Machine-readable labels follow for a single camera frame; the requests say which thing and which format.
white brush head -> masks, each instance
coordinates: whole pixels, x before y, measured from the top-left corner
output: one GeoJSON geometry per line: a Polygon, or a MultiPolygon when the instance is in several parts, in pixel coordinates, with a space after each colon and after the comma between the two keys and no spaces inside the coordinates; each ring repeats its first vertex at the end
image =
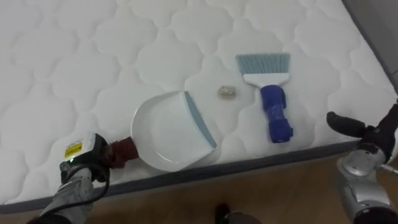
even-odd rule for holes
{"type": "Polygon", "coordinates": [[[267,85],[281,85],[289,80],[289,73],[258,73],[258,74],[244,74],[243,80],[258,88],[267,85]]]}

dustpan rubber lip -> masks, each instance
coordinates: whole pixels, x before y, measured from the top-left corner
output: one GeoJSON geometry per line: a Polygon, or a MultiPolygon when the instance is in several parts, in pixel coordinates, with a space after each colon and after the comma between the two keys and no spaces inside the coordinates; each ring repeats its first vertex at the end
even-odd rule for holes
{"type": "Polygon", "coordinates": [[[215,149],[217,147],[217,143],[213,139],[213,136],[211,135],[211,133],[209,132],[209,129],[207,128],[203,118],[201,117],[197,106],[193,102],[191,95],[187,91],[185,91],[184,94],[185,94],[185,99],[187,101],[188,108],[189,108],[189,110],[191,112],[191,115],[192,115],[192,118],[193,118],[195,124],[199,128],[199,130],[202,133],[203,137],[205,137],[207,142],[210,144],[210,146],[213,149],[215,149]]]}

hand brush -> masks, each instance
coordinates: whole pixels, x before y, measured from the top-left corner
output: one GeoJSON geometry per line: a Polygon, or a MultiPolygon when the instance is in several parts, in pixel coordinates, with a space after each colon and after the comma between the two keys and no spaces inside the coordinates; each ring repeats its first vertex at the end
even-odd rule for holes
{"type": "Polygon", "coordinates": [[[286,97],[279,86],[289,79],[289,54],[237,55],[243,80],[260,88],[262,107],[269,121],[269,135],[273,143],[287,142],[293,129],[284,116],[286,97]]]}

black shoe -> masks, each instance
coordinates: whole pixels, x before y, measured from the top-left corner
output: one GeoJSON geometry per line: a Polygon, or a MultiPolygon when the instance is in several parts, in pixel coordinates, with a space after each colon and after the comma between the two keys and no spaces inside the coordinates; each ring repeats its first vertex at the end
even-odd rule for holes
{"type": "Polygon", "coordinates": [[[228,224],[228,219],[225,217],[231,213],[227,204],[221,204],[216,207],[215,224],[228,224]]]}

small debris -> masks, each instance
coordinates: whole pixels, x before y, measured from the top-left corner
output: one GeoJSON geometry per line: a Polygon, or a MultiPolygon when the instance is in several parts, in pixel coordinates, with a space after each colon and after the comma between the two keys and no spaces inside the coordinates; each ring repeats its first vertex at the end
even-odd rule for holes
{"type": "Polygon", "coordinates": [[[218,90],[218,96],[225,100],[232,100],[236,97],[235,86],[222,86],[218,90]]]}

